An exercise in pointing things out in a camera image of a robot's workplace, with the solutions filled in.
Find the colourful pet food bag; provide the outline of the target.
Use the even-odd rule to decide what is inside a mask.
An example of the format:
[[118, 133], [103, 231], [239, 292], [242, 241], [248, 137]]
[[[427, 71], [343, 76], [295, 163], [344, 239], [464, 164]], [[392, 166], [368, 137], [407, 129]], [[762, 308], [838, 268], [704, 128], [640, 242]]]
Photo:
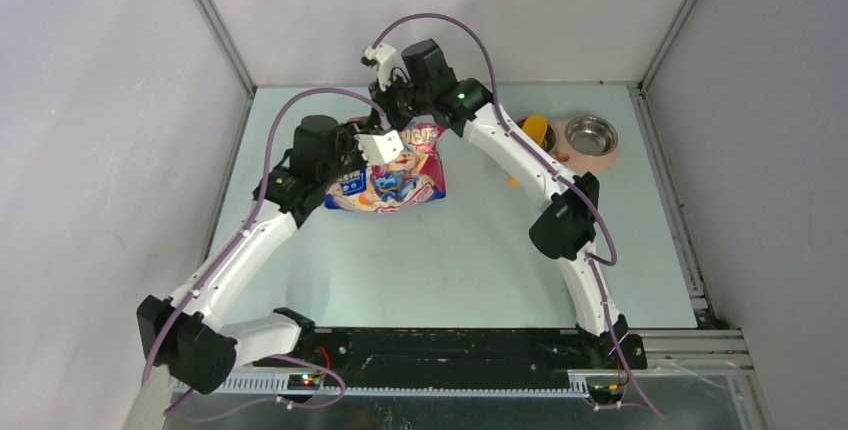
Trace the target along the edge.
[[327, 190], [324, 206], [360, 213], [392, 213], [446, 196], [437, 144], [444, 128], [415, 123], [400, 133], [399, 156], [382, 165], [366, 166], [341, 177]]

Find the yellow plastic scoop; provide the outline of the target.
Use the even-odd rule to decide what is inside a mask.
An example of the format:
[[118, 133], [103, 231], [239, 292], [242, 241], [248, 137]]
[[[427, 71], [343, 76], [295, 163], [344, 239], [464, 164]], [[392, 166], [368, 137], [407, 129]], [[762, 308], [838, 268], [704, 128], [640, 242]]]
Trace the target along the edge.
[[516, 121], [521, 130], [542, 150], [547, 151], [546, 136], [548, 133], [548, 120], [541, 115], [531, 115]]

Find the pink double bowl stand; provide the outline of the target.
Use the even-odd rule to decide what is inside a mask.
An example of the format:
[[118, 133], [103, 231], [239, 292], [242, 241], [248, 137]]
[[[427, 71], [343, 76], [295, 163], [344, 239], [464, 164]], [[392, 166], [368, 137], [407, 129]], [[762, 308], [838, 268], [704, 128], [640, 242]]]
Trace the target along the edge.
[[[618, 147], [611, 154], [601, 157], [592, 157], [579, 153], [567, 143], [564, 136], [565, 126], [571, 119], [548, 119], [551, 125], [553, 126], [557, 136], [557, 145], [554, 150], [550, 153], [546, 152], [549, 155], [548, 160], [550, 165], [564, 165], [567, 169], [571, 170], [576, 174], [591, 172], [597, 175], [610, 169], [616, 162], [618, 156]], [[525, 134], [524, 136], [531, 142], [532, 155], [541, 155], [541, 152], [544, 150], [542, 150], [537, 144], [532, 142]]]

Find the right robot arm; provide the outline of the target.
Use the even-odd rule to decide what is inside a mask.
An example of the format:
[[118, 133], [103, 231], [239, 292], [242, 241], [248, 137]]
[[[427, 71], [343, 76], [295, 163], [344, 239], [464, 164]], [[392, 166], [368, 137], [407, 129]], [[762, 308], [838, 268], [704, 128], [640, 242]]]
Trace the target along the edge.
[[636, 368], [637, 337], [599, 269], [603, 261], [596, 253], [596, 236], [609, 231], [598, 212], [598, 179], [589, 172], [574, 173], [531, 142], [498, 102], [494, 88], [473, 78], [459, 80], [432, 39], [403, 51], [371, 44], [361, 62], [376, 71], [369, 92], [393, 126], [430, 116], [517, 180], [540, 210], [529, 238], [562, 275], [583, 358], [594, 368]]

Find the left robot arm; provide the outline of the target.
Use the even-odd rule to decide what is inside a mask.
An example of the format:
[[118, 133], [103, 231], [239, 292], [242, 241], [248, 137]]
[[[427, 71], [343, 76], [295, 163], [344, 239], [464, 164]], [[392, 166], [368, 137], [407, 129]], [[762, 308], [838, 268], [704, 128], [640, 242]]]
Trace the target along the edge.
[[251, 205], [224, 246], [168, 297], [148, 296], [139, 305], [145, 370], [164, 365], [189, 389], [210, 394], [234, 370], [277, 354], [292, 366], [311, 362], [311, 319], [287, 308], [236, 323], [227, 322], [227, 314], [269, 257], [322, 205], [332, 183], [400, 151], [397, 131], [379, 123], [303, 118], [280, 162], [265, 155]]

